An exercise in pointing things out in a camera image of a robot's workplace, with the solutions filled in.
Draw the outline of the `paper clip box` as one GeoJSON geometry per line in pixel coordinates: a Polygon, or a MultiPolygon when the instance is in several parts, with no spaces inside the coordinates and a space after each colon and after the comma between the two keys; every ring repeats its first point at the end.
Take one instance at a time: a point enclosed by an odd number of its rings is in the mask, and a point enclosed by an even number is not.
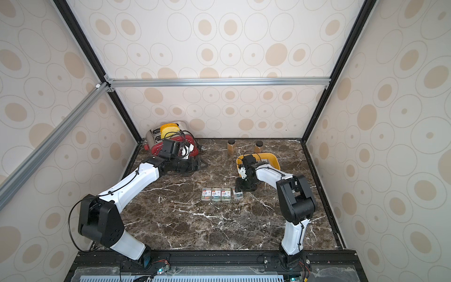
{"type": "Polygon", "coordinates": [[[237,191],[233,191],[233,199],[235,201],[241,201],[244,198],[244,194],[243,192],[237,192],[237,191]]]}
{"type": "Polygon", "coordinates": [[[229,202],[231,201],[232,193],[230,188],[223,188],[221,191],[221,201],[229,202]]]}
{"type": "Polygon", "coordinates": [[[212,188],[211,201],[212,202],[220,202],[221,200],[222,200],[222,189],[221,188],[212,188]]]}
{"type": "Polygon", "coordinates": [[[202,189],[202,201],[211,201],[212,190],[210,188],[202,189]]]}

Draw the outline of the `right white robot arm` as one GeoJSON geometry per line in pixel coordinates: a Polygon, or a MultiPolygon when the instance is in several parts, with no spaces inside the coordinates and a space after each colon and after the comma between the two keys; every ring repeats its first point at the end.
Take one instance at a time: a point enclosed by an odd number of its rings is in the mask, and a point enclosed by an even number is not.
{"type": "Polygon", "coordinates": [[[275,188],[279,206],[285,218],[284,237],[280,244],[280,257],[285,265],[301,260],[307,226],[317,209],[317,202],[307,178],[283,172],[272,153],[244,154],[237,158],[235,192],[253,192],[259,183],[275,188]]]}

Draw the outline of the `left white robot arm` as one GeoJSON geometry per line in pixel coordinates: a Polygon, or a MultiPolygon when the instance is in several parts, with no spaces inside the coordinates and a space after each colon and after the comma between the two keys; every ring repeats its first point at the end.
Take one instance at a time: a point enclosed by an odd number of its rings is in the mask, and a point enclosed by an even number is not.
{"type": "Polygon", "coordinates": [[[192,152],[197,142],[164,139],[157,155],[151,155],[134,172],[97,196],[80,200],[78,233],[141,265],[152,263],[151,249],[125,230],[121,213],[147,186],[169,172],[191,173],[207,164],[192,152]]]}

